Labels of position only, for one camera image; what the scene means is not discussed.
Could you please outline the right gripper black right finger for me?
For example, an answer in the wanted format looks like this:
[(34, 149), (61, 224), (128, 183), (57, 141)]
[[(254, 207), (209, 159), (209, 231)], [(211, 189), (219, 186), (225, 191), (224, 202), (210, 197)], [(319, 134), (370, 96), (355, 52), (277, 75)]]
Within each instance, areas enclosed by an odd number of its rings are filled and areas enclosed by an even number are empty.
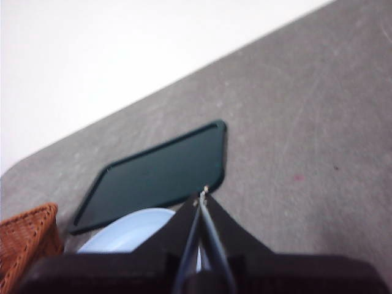
[(210, 268), (232, 293), (388, 293), (377, 270), (339, 255), (278, 254), (202, 190), (202, 236)]

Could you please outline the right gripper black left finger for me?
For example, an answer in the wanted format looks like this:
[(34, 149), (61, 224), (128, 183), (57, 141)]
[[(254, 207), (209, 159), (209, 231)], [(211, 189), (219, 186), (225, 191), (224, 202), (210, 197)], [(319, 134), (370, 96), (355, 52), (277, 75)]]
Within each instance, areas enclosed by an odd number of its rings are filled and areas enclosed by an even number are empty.
[(187, 243), (197, 213), (191, 195), (158, 232), (130, 253), (66, 254), (44, 258), (17, 293), (201, 293), (189, 269)]

